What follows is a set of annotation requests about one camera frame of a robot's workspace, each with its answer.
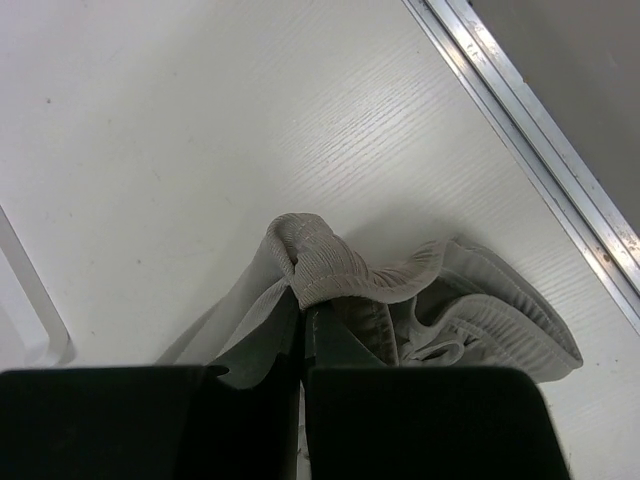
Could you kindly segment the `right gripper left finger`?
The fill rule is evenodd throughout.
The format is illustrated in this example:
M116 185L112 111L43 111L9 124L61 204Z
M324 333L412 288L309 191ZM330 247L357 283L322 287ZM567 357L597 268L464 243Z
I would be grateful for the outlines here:
M300 310L292 293L205 365L1 376L5 479L292 479Z

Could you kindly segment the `grey trousers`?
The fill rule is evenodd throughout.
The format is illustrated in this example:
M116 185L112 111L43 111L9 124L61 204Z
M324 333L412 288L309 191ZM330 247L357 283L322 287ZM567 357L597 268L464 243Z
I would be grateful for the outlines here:
M309 213L273 220L229 292L160 362L214 360L264 323L286 291L302 310L329 303L355 338L389 366L508 367L546 383L583 364L561 316L490 249L454 236L374 267Z

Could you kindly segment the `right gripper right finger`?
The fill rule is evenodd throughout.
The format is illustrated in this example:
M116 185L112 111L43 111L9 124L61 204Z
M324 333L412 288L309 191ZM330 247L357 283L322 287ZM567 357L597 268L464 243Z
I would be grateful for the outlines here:
M567 479L542 394L502 367L383 365L320 305L305 318L314 479Z

